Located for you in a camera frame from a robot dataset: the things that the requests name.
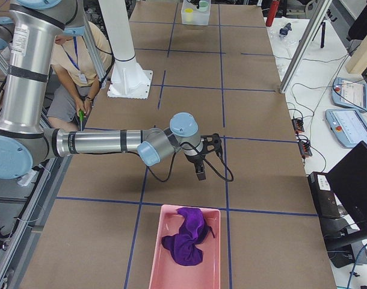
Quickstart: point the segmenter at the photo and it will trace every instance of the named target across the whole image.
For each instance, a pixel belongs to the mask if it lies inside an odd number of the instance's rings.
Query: white table
[[[292,31],[284,38],[279,37],[279,31],[287,23],[291,23]],[[283,78],[286,69],[290,64],[290,60],[282,58],[291,58],[297,48],[298,41],[304,33],[307,26],[307,19],[275,19],[272,27],[267,28],[270,37],[273,53],[276,56],[276,64],[279,70],[280,79]],[[334,31],[331,23],[326,21],[325,29],[325,47],[320,48],[321,29],[317,33],[315,40],[308,47],[303,58],[310,60],[330,61],[343,57],[347,54],[346,48],[340,41],[340,38]],[[324,169],[328,172],[336,163],[338,163],[350,149],[344,148],[333,135],[329,125],[325,119],[325,110],[330,108],[340,108],[333,104],[332,101],[332,83],[336,75],[342,78],[358,81],[362,79],[361,75],[351,75],[345,69],[345,63],[350,59],[345,60],[342,69],[337,73],[338,67],[342,60],[331,61],[329,63],[303,60],[291,81],[291,85],[286,91],[286,100],[289,109],[296,108],[303,113],[303,116],[311,116],[312,111],[315,111],[314,117],[304,118],[304,129],[306,135],[311,140],[313,148],[323,154],[326,159],[326,164],[322,156],[312,149],[313,156],[306,158],[305,172],[310,174],[313,171],[320,172]],[[308,89],[300,83],[308,87],[324,87],[319,89]],[[300,117],[298,111],[289,110],[291,117]],[[367,121],[367,113],[362,114]],[[349,278],[349,272],[352,270],[352,264],[337,269],[332,265],[333,274],[335,276],[336,285],[338,288],[346,288]],[[359,277],[352,277],[350,288],[360,288],[361,285],[367,285],[367,265],[357,266],[355,272],[360,274]]]

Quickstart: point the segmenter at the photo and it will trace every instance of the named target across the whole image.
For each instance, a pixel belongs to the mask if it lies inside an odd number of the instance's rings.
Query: lanyard
[[[62,46],[62,48],[65,51],[65,53],[66,53],[67,57],[69,58],[69,60],[71,61],[71,63],[74,65],[74,67],[80,71],[79,66],[78,66],[78,46],[76,44],[76,37],[73,37],[73,40],[74,40],[74,50],[75,50],[75,55],[76,55],[76,63],[73,60],[73,58],[70,56],[70,54],[67,53],[67,51],[64,49],[63,46]]]

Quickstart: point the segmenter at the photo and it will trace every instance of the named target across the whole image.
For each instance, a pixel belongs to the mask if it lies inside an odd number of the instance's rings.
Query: beige shirt
[[[111,52],[110,45],[104,34],[101,32],[101,30],[99,30],[99,28],[95,24],[91,22],[89,22],[89,24],[96,46],[99,49],[110,53]],[[97,75],[94,64],[90,58],[90,55],[88,54],[86,44],[81,36],[76,37],[76,43],[78,50],[78,63],[75,54],[74,41],[73,39],[71,39],[66,41],[64,45],[54,44],[54,51],[52,53],[51,64],[60,65],[63,68],[65,68],[76,85],[78,86],[92,85]],[[78,65],[79,70],[70,61],[66,52]],[[102,59],[104,68],[105,69],[109,68],[111,64],[111,55],[99,50],[98,52],[100,54],[100,58]],[[86,76],[87,83],[83,83],[79,79],[79,74],[84,74]]]

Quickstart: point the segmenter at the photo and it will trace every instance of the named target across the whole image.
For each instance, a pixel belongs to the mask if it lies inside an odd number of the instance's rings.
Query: robotic arm
[[[221,140],[216,134],[202,137],[188,113],[176,114],[165,130],[42,129],[40,113],[55,36],[84,33],[82,0],[11,0],[10,13],[15,31],[0,114],[0,178],[17,178],[44,160],[68,154],[138,151],[144,163],[152,166],[183,149],[199,179],[205,179],[205,155],[214,150],[222,155]]]

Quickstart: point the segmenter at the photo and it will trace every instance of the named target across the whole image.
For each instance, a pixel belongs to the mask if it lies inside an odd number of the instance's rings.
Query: green object
[[[85,116],[85,113],[83,112],[83,110],[79,110],[78,115],[79,115],[79,123],[81,124],[81,130],[83,130],[82,124],[83,124],[83,118]]]

